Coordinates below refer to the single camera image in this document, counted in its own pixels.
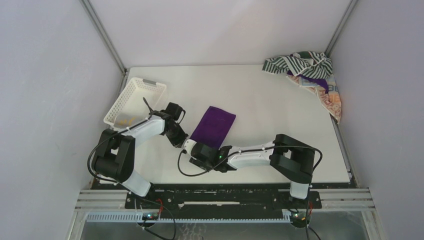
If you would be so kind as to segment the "purple towel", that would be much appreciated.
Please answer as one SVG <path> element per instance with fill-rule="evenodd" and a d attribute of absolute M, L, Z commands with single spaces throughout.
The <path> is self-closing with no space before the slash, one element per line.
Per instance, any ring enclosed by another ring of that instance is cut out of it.
<path fill-rule="evenodd" d="M 236 115 L 210 106 L 190 136 L 191 140 L 219 149 L 229 133 Z"/>

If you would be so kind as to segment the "white plastic basket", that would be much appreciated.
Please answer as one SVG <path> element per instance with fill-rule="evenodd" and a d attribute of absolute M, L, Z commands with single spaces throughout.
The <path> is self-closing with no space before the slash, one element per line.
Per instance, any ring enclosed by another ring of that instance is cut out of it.
<path fill-rule="evenodd" d="M 119 115 L 137 117 L 136 124 L 149 116 L 150 109 L 161 110 L 168 99 L 167 86 L 163 83 L 139 77 L 132 77 L 114 102 L 103 122 L 114 130 L 115 119 Z"/>

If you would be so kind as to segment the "yellow grey patterned towel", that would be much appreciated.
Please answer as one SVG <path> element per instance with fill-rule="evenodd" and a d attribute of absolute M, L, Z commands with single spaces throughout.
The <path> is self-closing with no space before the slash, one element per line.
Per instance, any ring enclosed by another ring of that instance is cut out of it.
<path fill-rule="evenodd" d="M 126 128 L 133 125 L 133 123 L 137 120 L 137 117 L 134 116 L 128 116 L 128 115 L 118 115 L 115 118 L 114 125 L 117 128 Z"/>

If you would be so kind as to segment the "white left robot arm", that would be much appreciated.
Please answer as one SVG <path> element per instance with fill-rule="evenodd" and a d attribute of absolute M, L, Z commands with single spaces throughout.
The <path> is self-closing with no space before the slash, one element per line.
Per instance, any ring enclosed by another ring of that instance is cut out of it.
<path fill-rule="evenodd" d="M 152 183 L 135 170 L 136 148 L 155 136 L 166 136 L 175 148 L 182 148 L 188 134 L 181 127 L 186 111 L 170 102 L 163 110 L 149 109 L 148 117 L 120 131 L 106 129 L 87 160 L 89 173 L 96 179 L 122 185 L 137 195 L 137 202 L 149 209 L 157 196 Z"/>

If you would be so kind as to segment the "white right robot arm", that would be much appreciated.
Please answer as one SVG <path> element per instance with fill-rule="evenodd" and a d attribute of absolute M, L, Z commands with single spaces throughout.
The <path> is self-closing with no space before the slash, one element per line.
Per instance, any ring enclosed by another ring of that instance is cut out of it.
<path fill-rule="evenodd" d="M 205 173 L 270 166 L 289 179 L 289 203 L 293 207 L 302 208 L 309 201 L 308 193 L 318 149 L 288 135 L 278 134 L 273 141 L 260 145 L 227 145 L 219 149 L 187 139 L 182 148 L 190 156 L 190 163 Z"/>

